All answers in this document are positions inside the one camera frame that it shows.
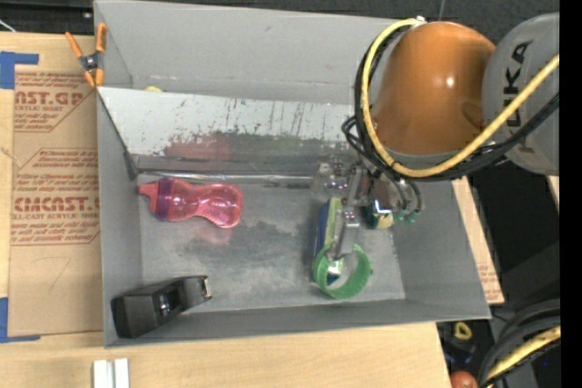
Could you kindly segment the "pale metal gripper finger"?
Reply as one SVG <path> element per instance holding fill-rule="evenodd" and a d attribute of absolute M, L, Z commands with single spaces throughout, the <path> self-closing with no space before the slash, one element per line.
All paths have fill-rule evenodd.
<path fill-rule="evenodd" d="M 355 209 L 337 209 L 334 220 L 333 275 L 340 275 L 344 258 L 354 250 L 360 221 Z"/>
<path fill-rule="evenodd" d="M 316 194 L 340 196 L 347 190 L 349 172 L 341 164 L 322 163 L 319 165 L 312 180 L 312 191 Z"/>

